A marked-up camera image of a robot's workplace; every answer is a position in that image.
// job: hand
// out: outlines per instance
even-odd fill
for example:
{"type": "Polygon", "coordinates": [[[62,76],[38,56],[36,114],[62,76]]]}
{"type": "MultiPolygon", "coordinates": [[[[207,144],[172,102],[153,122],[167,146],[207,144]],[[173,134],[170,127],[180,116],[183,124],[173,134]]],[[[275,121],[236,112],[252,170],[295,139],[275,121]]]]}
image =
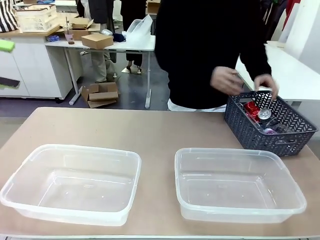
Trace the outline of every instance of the hand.
{"type": "Polygon", "coordinates": [[[210,81],[211,87],[228,95],[239,95],[244,82],[236,75],[238,72],[225,66],[217,66],[213,72],[210,81]]]}
{"type": "Polygon", "coordinates": [[[262,74],[254,79],[254,90],[258,91],[260,86],[271,88],[272,100],[276,99],[279,88],[270,74],[262,74]]]}

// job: basket handle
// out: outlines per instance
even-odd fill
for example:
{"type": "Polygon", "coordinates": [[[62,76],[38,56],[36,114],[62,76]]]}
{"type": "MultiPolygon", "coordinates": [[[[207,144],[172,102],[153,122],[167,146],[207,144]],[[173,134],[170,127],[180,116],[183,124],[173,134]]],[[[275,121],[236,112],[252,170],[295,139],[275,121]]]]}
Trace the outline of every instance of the basket handle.
{"type": "Polygon", "coordinates": [[[278,140],[275,142],[276,145],[289,145],[289,144],[296,144],[297,143],[297,140],[296,139],[292,139],[292,140],[289,140],[289,141],[284,141],[284,140],[278,140]]]}

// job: plastic storage bin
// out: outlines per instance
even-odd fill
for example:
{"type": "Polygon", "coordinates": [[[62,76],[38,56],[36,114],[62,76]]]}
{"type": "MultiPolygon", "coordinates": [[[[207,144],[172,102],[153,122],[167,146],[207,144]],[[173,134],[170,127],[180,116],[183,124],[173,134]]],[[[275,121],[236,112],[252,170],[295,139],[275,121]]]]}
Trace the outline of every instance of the plastic storage bin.
{"type": "Polygon", "coordinates": [[[29,218],[122,226],[141,169],[130,151],[48,144],[38,147],[0,192],[3,205],[29,218]]]}
{"type": "Polygon", "coordinates": [[[30,5],[16,11],[22,32],[47,33],[60,25],[57,8],[53,4],[30,5]]]}
{"type": "Polygon", "coordinates": [[[175,187],[185,219],[226,223],[281,223],[307,206],[285,164],[268,151],[180,149],[175,187]]]}
{"type": "Polygon", "coordinates": [[[142,20],[134,20],[125,33],[126,42],[137,47],[144,46],[151,37],[152,22],[150,15],[142,20]]]}
{"type": "Polygon", "coordinates": [[[244,149],[264,150],[280,157],[297,155],[318,131],[282,98],[271,101],[270,91],[246,92],[228,98],[224,120],[244,149]],[[258,130],[238,103],[254,101],[260,109],[270,109],[277,121],[293,131],[268,135],[258,130]]]}

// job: striped bag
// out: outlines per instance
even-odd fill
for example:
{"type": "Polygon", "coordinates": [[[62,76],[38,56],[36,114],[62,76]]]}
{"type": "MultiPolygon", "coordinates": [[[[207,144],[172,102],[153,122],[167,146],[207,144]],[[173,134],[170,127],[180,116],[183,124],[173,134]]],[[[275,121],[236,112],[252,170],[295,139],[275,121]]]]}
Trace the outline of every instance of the striped bag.
{"type": "Polygon", "coordinates": [[[0,0],[0,33],[18,29],[17,20],[12,11],[11,0],[0,0]]]}

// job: gray plastic basket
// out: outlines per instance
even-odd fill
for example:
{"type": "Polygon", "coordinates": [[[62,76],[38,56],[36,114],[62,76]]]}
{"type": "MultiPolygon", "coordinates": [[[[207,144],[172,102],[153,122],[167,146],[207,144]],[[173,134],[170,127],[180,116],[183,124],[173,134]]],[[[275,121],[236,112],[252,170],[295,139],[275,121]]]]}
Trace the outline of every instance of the gray plastic basket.
{"type": "Polygon", "coordinates": [[[282,98],[271,101],[270,91],[246,92],[228,98],[224,120],[244,149],[264,150],[280,157],[297,155],[318,131],[282,98]],[[238,103],[254,101],[260,109],[270,109],[277,122],[293,133],[268,135],[260,132],[238,103]]]}

